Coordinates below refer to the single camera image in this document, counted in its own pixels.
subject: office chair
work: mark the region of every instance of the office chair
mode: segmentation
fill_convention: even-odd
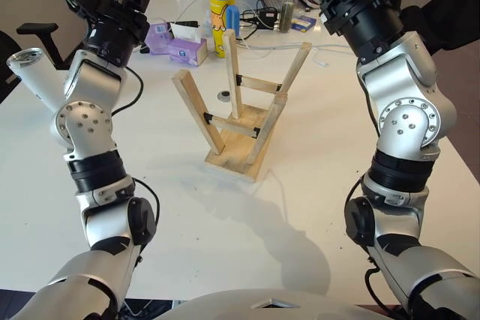
[[[0,31],[0,103],[20,83],[20,79],[7,66],[7,59],[10,55],[20,50],[20,46],[14,39]]]
[[[480,38],[480,0],[431,0],[400,12],[404,31],[417,31],[428,52],[453,50]]]
[[[52,33],[59,28],[54,22],[52,23],[36,23],[26,22],[16,29],[16,33],[19,35],[37,35],[42,42],[46,52],[49,54],[52,63],[57,70],[68,70],[70,68],[72,59],[75,56],[75,52],[83,47],[83,43],[80,42],[75,49],[64,60],[60,56],[59,49],[55,45],[52,39]]]

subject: black cable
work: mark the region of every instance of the black cable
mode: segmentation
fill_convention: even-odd
[[[141,181],[137,178],[132,178],[132,179],[136,183],[138,183],[138,184],[142,185],[144,188],[146,188],[150,192],[150,194],[152,194],[153,197],[155,198],[155,203],[157,204],[157,211],[156,211],[156,214],[155,214],[155,225],[157,226],[158,225],[158,218],[160,217],[160,199],[158,198],[158,195],[155,193],[155,191],[153,191],[152,188],[150,188],[149,185],[147,185],[143,181]]]
[[[375,120],[375,114],[372,110],[372,104],[370,103],[370,96],[368,95],[367,88],[365,88],[365,84],[362,82],[360,78],[358,78],[358,82],[360,83],[361,89],[363,90],[363,94],[365,95],[365,101],[367,102],[367,109],[368,114],[370,116],[370,120],[372,120],[373,126],[375,127],[376,135],[380,137],[380,131],[378,130],[377,120]]]
[[[125,69],[127,69],[128,71],[130,71],[139,81],[140,83],[140,90],[138,91],[138,94],[136,95],[136,97],[130,102],[128,103],[127,105],[124,105],[116,110],[114,110],[112,112],[112,116],[114,116],[115,114],[118,114],[119,112],[125,110],[125,109],[128,109],[130,108],[131,106],[135,105],[137,103],[137,101],[140,99],[140,97],[142,96],[143,94],[143,80],[142,78],[140,77],[140,75],[138,75],[134,70],[132,70],[131,68],[129,67],[126,67]]]
[[[248,39],[249,37],[251,37],[251,36],[254,34],[254,32],[257,31],[257,30],[258,30],[258,25],[255,27],[255,29],[254,29],[249,35],[247,35],[247,36],[244,37],[243,39],[238,39],[238,38],[237,38],[237,40],[247,40],[247,39]]]
[[[378,273],[380,271],[380,268],[378,267],[378,265],[376,264],[376,262],[373,258],[371,258],[371,257],[368,258],[368,261],[371,262],[373,265],[375,265],[375,268],[368,269],[365,272],[364,279],[365,279],[365,285],[367,286],[368,293],[375,300],[376,304],[379,307],[381,307],[382,310],[385,311],[388,314],[388,316],[390,316],[391,318],[396,319],[396,320],[407,320],[402,315],[394,313],[392,311],[392,309],[388,308],[375,294],[374,290],[372,289],[372,285],[370,284],[370,276],[372,274]]]
[[[363,176],[357,180],[356,183],[354,183],[352,189],[350,190],[350,192],[348,193],[348,195],[346,196],[346,200],[345,200],[345,206],[344,208],[347,206],[347,203],[350,201],[350,199],[352,198],[352,195],[353,193],[355,192],[356,188],[359,187],[360,183],[362,182],[363,180]]]

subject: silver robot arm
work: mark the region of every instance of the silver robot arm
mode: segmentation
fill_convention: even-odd
[[[364,195],[346,204],[347,234],[382,271],[414,319],[480,316],[480,281],[451,256],[419,243],[438,141],[455,124],[453,104],[436,84],[437,72],[415,32],[384,55],[359,64],[358,77],[376,107],[380,137]]]
[[[418,240],[438,141],[456,121],[453,104],[437,87],[435,64],[420,37],[403,32],[393,6],[398,0],[320,2],[326,29],[343,35],[357,55],[358,78],[377,111],[377,150],[359,182],[363,196],[345,205],[346,232],[409,316],[478,319],[480,280]]]
[[[41,49],[19,52],[7,63],[54,114],[51,132],[67,149],[90,250],[71,259],[15,319],[115,319],[140,253],[156,232],[152,207],[134,196],[111,137],[124,67],[149,28],[142,14],[149,0],[67,1],[94,29],[63,91]]]

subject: water bottle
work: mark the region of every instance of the water bottle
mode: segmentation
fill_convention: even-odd
[[[282,10],[280,12],[280,25],[278,30],[287,33],[292,28],[293,11],[298,0],[283,0]]]

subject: purple box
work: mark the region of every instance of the purple box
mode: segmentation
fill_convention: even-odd
[[[170,54],[170,60],[198,67],[207,57],[207,40],[202,39],[200,43],[193,43],[175,38],[169,42],[167,51]]]
[[[168,54],[166,47],[172,38],[166,22],[151,24],[145,38],[145,44],[150,48],[150,54],[152,55]]]

